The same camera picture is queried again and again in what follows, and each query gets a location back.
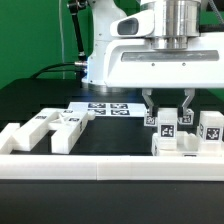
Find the green wall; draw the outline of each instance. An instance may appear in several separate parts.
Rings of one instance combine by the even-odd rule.
[[[62,0],[65,61],[77,60],[77,47],[67,0]],[[134,13],[135,0],[115,0],[128,15]],[[59,29],[59,0],[0,0],[0,88],[15,79],[26,78],[41,68],[62,62]],[[85,51],[92,51],[91,10],[79,12]],[[202,13],[201,23],[217,23],[213,13]],[[41,77],[62,78],[61,73]],[[74,78],[67,73],[66,78]],[[214,90],[224,99],[224,91]]]

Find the black table surface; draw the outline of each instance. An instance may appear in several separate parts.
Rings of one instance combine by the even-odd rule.
[[[159,107],[177,107],[183,90],[154,90]],[[75,80],[19,79],[0,90],[0,129],[24,124],[46,107],[70,102],[144,103],[140,90],[104,93]],[[197,90],[191,103],[195,132],[201,110],[224,112],[223,102]],[[142,118],[89,121],[71,155],[151,156],[151,135]],[[51,156],[49,133],[29,154]],[[0,223],[224,223],[223,182],[0,180]]]

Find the white block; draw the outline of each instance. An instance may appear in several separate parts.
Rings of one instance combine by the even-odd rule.
[[[9,123],[0,133],[0,154],[10,154],[13,150],[12,135],[20,128],[19,123]]]
[[[194,111],[187,109],[186,114],[183,117],[178,118],[178,123],[181,125],[193,125]]]
[[[176,138],[177,109],[159,108],[158,111],[158,136],[161,138]]]
[[[199,123],[207,127],[223,128],[224,116],[218,111],[201,111]]]
[[[79,112],[68,117],[68,120],[51,137],[52,153],[69,154],[84,131],[88,118],[87,112]]]

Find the black cable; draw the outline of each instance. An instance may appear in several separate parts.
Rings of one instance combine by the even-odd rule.
[[[75,66],[75,65],[72,62],[59,63],[59,64],[50,65],[50,66],[47,66],[47,67],[41,69],[40,71],[34,73],[33,75],[30,76],[30,78],[31,79],[36,79],[41,73],[46,72],[49,69],[59,68],[59,67],[64,67],[64,66]]]

